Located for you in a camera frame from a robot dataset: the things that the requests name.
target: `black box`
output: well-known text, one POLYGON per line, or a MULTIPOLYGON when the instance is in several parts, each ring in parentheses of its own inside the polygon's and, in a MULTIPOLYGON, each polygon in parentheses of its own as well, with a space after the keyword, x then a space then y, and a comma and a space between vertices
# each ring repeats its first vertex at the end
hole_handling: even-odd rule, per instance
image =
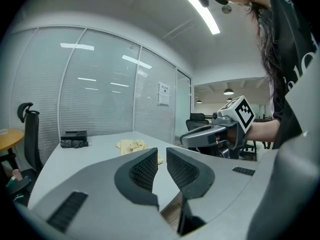
POLYGON ((62 140, 71 140, 71 141, 87 141, 87 131, 66 131, 63 136, 61 136, 62 140))

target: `black mesh pad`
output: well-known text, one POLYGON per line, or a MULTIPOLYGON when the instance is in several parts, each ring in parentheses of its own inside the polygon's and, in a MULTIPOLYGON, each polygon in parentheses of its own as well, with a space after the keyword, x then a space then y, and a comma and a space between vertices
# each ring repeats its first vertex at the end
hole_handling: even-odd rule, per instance
POLYGON ((202 197, 215 180, 215 174, 206 164, 171 147, 166 149, 167 169, 183 197, 202 197))
POLYGON ((131 202, 138 205, 157 206, 159 209, 158 198, 152 194, 157 171, 158 149, 154 147, 120 166, 115 172, 114 184, 131 202))
POLYGON ((130 169, 130 178, 139 187, 152 192, 154 178, 158 171, 157 151, 130 169))

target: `black t-shirt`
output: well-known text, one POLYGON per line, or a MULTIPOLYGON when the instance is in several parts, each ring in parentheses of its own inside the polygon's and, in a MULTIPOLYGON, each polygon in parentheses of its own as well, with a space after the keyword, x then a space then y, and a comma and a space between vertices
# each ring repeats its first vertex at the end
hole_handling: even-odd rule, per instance
POLYGON ((285 100, 285 95, 306 71, 315 55, 317 42, 311 33, 309 23, 303 18, 292 0, 270 0, 274 49, 283 72, 285 93, 275 92, 271 99, 271 113, 280 121, 280 127, 273 145, 278 149, 285 141, 301 134, 300 125, 285 100))

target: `ceiling light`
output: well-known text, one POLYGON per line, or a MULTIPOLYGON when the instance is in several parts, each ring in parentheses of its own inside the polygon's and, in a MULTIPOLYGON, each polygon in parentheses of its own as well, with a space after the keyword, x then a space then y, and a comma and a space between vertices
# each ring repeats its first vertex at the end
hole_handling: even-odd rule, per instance
MULTIPOLYGON (((133 63, 135 63, 135 64, 138 64, 138 60, 137 60, 137 59, 131 58, 131 57, 126 56, 126 55, 123 55, 123 56, 122 56, 122 59, 127 60, 127 61, 130 61, 130 62, 133 62, 133 63)), ((146 63, 143 63, 142 61, 139 62, 139 65, 147 68, 148 70, 152 68, 152 66, 150 66, 150 65, 148 65, 148 64, 146 64, 146 63)))
POLYGON ((225 89, 224 90, 224 95, 231 95, 231 94, 234 94, 235 92, 232 90, 232 89, 230 89, 230 88, 227 88, 227 89, 225 89))
POLYGON ((129 85, 124 85, 124 84, 115 83, 115 82, 111 82, 110 84, 115 85, 115 86, 124 86, 124 87, 129 87, 129 85))
POLYGON ((81 77, 78 77, 78 79, 79 79, 79 80, 93 81, 93 82, 96 82, 96 81, 97 81, 96 79, 81 78, 81 77))
POLYGON ((214 17, 211 15, 210 11, 208 8, 202 7, 201 3, 199 0, 188 0, 193 7, 198 11, 198 13, 201 15, 207 26, 209 27, 211 33, 213 35, 219 34, 220 30, 218 28, 218 25, 214 19, 214 17))
POLYGON ((76 43, 60 43, 62 48, 77 48, 77 49, 85 49, 85 50, 90 50, 94 51, 95 47, 91 45, 85 45, 85 44, 76 44, 76 43))

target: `office chair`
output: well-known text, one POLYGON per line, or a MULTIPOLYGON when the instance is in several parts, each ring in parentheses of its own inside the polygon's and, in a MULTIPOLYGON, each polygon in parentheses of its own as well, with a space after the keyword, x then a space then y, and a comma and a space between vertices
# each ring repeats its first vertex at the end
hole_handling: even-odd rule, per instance
POLYGON ((185 121, 188 131, 194 130, 201 126, 209 124, 209 121, 206 120, 206 116, 203 113, 190 113, 190 119, 185 121))
POLYGON ((243 148, 240 151, 240 157, 243 157, 244 160, 253 160, 257 161, 257 145, 256 142, 253 141, 253 145, 245 142, 243 148))
MULTIPOLYGON (((209 121, 206 120, 206 116, 203 113, 190 113, 190 119, 185 121, 186 127, 188 128, 188 131, 194 130, 196 128, 199 128, 201 126, 206 126, 209 124, 209 121)), ((189 147, 189 150, 200 152, 202 154, 211 155, 212 154, 212 148, 211 147, 189 147)))
MULTIPOLYGON (((25 182, 24 184, 19 184, 19 187, 13 186, 15 187, 14 189, 8 189, 8 192, 12 197, 23 193, 25 200, 22 203, 25 205, 28 204, 30 193, 34 188, 38 175, 43 167, 38 149, 39 112, 30 110, 31 106, 33 106, 33 103, 31 102, 22 103, 18 107, 17 116, 22 123, 25 123, 24 156, 32 168, 21 171, 21 175, 25 182)), ((11 165, 14 165, 13 169, 18 169, 15 157, 16 154, 11 154, 6 160, 10 162, 11 165)))

